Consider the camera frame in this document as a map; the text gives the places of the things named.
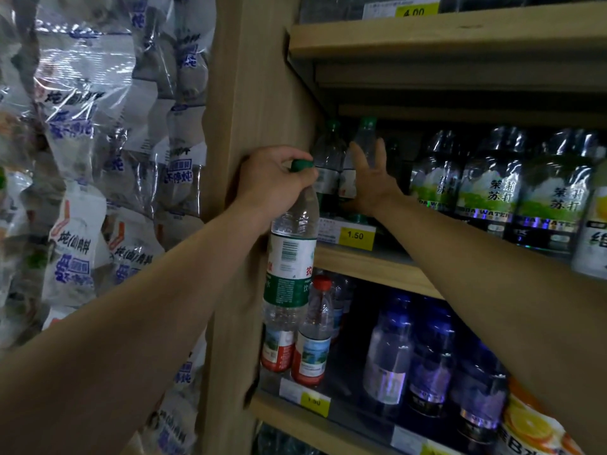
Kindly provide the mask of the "person's right hand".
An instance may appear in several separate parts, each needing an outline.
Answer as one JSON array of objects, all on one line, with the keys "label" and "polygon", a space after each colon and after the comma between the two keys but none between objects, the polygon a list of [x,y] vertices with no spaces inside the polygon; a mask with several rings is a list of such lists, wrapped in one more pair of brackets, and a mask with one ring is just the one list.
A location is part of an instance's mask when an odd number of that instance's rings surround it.
[{"label": "person's right hand", "polygon": [[378,182],[370,179],[362,181],[355,179],[355,186],[355,198],[340,203],[340,209],[348,215],[361,214],[379,218],[389,199],[402,197],[402,191],[391,175],[388,180]]}]

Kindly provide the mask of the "person's left hand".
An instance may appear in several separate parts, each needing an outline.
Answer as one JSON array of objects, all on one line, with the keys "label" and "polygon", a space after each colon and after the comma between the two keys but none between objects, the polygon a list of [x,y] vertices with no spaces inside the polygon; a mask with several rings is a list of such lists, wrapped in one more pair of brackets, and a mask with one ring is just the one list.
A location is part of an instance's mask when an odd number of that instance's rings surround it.
[{"label": "person's left hand", "polygon": [[312,156],[295,147],[278,145],[252,152],[240,168],[235,203],[245,216],[265,232],[274,219],[294,205],[303,190],[290,189],[288,161],[312,161]]}]

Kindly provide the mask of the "person's left forearm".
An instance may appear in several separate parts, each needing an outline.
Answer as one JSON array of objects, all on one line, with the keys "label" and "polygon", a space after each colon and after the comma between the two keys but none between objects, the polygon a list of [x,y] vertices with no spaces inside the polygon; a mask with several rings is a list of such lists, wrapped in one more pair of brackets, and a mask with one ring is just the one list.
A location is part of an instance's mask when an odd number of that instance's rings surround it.
[{"label": "person's left forearm", "polygon": [[262,207],[235,201],[0,360],[0,455],[120,455],[270,221]]}]

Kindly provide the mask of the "person's right forearm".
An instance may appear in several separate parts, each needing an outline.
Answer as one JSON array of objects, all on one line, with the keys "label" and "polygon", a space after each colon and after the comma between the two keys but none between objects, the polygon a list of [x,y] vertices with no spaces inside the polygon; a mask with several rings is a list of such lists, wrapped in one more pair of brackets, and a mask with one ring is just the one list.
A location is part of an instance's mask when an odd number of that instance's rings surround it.
[{"label": "person's right forearm", "polygon": [[396,192],[371,213],[586,455],[607,455],[607,282]]}]

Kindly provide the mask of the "green cap clear bottle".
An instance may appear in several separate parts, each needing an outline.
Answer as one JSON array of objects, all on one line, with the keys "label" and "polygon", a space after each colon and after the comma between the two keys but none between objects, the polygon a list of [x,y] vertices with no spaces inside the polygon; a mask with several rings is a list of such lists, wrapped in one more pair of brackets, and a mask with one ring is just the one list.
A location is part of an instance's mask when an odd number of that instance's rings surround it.
[{"label": "green cap clear bottle", "polygon": [[320,214],[333,218],[338,211],[339,179],[346,152],[345,141],[340,135],[340,122],[330,119],[326,130],[311,150],[318,177],[313,188],[319,202]]},{"label": "green cap clear bottle", "polygon": [[[368,165],[371,168],[375,167],[376,125],[376,117],[365,116],[361,118],[357,132],[353,137],[353,142],[362,149],[368,161]],[[339,176],[338,198],[340,203],[344,203],[355,198],[355,179],[356,171],[353,158],[349,149],[347,149],[343,167]]]}]

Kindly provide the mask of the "yellow white price tag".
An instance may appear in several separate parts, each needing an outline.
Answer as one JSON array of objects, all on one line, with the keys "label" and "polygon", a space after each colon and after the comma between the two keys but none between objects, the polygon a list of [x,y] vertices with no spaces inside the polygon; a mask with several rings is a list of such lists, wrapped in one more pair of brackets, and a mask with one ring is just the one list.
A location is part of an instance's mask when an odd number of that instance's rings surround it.
[{"label": "yellow white price tag", "polygon": [[385,0],[365,3],[362,20],[424,17],[439,12],[441,0]]},{"label": "yellow white price tag", "polygon": [[390,446],[405,455],[462,455],[458,451],[398,425],[393,428]]},{"label": "yellow white price tag", "polygon": [[279,397],[325,419],[329,416],[330,397],[285,377],[280,380]]},{"label": "yellow white price tag", "polygon": [[319,220],[318,240],[326,244],[351,247],[362,251],[372,251],[375,243],[376,227],[323,218]]}]

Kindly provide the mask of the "green label soda water bottle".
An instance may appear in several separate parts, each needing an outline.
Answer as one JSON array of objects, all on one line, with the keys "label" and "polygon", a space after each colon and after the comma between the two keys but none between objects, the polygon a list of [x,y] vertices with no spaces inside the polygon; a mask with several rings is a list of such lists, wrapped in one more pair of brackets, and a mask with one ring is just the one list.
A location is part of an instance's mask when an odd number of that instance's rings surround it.
[{"label": "green label soda water bottle", "polygon": [[521,190],[505,240],[568,258],[589,198],[600,140],[596,131],[562,129],[522,169]]},{"label": "green label soda water bottle", "polygon": [[499,126],[483,139],[464,167],[454,217],[503,239],[521,188],[526,132]]},{"label": "green label soda water bottle", "polygon": [[414,161],[409,195],[421,205],[451,216],[455,213],[462,172],[455,132],[439,130]]}]

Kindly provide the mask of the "wooden shelf unit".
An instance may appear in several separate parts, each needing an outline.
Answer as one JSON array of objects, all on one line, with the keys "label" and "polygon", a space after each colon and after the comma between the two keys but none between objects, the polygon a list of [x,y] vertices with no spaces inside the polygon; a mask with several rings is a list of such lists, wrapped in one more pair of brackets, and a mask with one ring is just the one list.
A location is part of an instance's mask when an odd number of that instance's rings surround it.
[{"label": "wooden shelf unit", "polygon": [[[307,25],[296,23],[300,0],[216,7],[202,119],[206,223],[234,199],[247,155],[270,145],[307,152],[328,117],[607,131],[607,0]],[[352,429],[253,386],[267,262],[263,237],[220,292],[208,331],[201,454],[248,454],[258,418],[333,455],[396,455],[355,433],[358,412],[334,396],[330,415],[346,412]],[[405,264],[319,243],[314,265],[447,301],[411,256]]]}]

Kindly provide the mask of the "red cap water bottle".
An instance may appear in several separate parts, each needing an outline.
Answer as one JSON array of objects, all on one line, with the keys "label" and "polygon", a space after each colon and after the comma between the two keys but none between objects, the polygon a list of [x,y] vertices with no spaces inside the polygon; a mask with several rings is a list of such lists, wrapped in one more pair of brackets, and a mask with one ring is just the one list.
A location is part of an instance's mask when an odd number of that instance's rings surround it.
[{"label": "red cap water bottle", "polygon": [[299,325],[291,366],[292,380],[308,388],[325,375],[334,330],[332,281],[327,275],[313,279],[307,313]]},{"label": "red cap water bottle", "polygon": [[343,329],[345,319],[350,312],[352,305],[356,281],[351,276],[338,273],[332,274],[333,281],[333,333],[331,335],[331,344],[337,342],[339,334]]},{"label": "red cap water bottle", "polygon": [[261,364],[265,369],[282,373],[291,367],[299,319],[298,308],[282,308],[265,303],[265,333],[261,351]]}]

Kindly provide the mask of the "blue tinted water bottle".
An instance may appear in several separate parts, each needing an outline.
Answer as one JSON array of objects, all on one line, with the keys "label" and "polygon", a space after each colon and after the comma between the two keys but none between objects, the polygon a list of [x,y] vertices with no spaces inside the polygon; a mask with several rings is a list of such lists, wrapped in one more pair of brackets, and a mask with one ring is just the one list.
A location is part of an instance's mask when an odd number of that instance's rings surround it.
[{"label": "blue tinted water bottle", "polygon": [[413,354],[412,296],[392,289],[371,332],[362,377],[367,406],[388,418],[399,414]]},{"label": "blue tinted water bottle", "polygon": [[406,403],[428,418],[440,418],[455,368],[455,322],[446,302],[422,298],[414,329],[414,354],[409,369]]},{"label": "blue tinted water bottle", "polygon": [[507,395],[506,368],[471,335],[459,355],[449,394],[456,430],[475,445],[493,444]]}]

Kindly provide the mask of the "pile of clear printed packets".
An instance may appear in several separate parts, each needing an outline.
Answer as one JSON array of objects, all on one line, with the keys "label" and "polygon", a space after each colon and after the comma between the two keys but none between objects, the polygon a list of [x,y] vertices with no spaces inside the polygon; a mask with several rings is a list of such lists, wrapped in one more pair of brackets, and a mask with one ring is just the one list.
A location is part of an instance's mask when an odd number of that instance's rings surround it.
[{"label": "pile of clear printed packets", "polygon": [[216,0],[0,0],[0,358],[203,227]]}]

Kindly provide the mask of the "white label drink bottle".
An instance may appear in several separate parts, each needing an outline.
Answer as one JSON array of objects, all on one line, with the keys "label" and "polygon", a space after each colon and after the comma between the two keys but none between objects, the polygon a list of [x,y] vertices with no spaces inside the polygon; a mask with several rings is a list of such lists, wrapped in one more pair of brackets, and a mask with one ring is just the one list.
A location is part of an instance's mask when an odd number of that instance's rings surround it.
[{"label": "white label drink bottle", "polygon": [[575,241],[573,271],[607,281],[607,149],[591,177],[589,198]]}]

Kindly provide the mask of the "orange print drink bottle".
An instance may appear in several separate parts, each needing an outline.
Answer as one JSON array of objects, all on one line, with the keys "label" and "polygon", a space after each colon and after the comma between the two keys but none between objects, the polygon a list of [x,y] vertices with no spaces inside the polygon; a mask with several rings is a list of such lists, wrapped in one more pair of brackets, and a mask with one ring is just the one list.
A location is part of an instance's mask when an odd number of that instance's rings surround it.
[{"label": "orange print drink bottle", "polygon": [[585,455],[563,426],[514,378],[492,455]]}]

